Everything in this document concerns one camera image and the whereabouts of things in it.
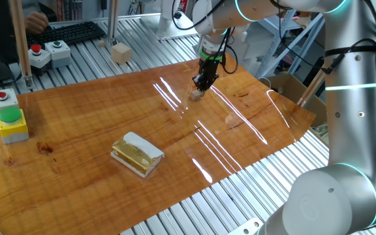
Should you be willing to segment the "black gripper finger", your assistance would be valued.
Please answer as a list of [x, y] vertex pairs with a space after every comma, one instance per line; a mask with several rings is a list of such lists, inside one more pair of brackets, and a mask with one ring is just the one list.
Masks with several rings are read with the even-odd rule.
[[214, 78], [210, 78], [209, 80], [206, 80], [206, 86], [205, 89], [203, 90], [203, 95], [211, 88], [211, 86], [214, 84], [216, 79], [218, 79], [219, 75], [215, 75]]
[[195, 87], [199, 92], [204, 91], [205, 78], [203, 74], [198, 74], [197, 76], [193, 77], [192, 81], [194, 82]]

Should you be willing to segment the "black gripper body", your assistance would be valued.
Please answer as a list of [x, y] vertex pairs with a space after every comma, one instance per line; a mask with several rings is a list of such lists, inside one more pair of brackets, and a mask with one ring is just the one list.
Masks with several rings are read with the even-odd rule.
[[219, 65], [219, 61], [216, 60], [210, 60], [210, 59], [201, 59], [200, 60], [200, 69], [199, 74], [203, 74], [205, 78], [205, 85], [206, 86], [206, 80], [209, 80], [210, 78], [214, 78], [217, 74], [217, 68]]

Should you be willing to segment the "person hand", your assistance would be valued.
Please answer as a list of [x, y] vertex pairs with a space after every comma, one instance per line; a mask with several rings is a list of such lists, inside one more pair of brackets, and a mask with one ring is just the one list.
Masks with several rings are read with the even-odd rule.
[[45, 14], [31, 12], [24, 20], [25, 32], [31, 35], [39, 35], [45, 31], [49, 25], [48, 18]]

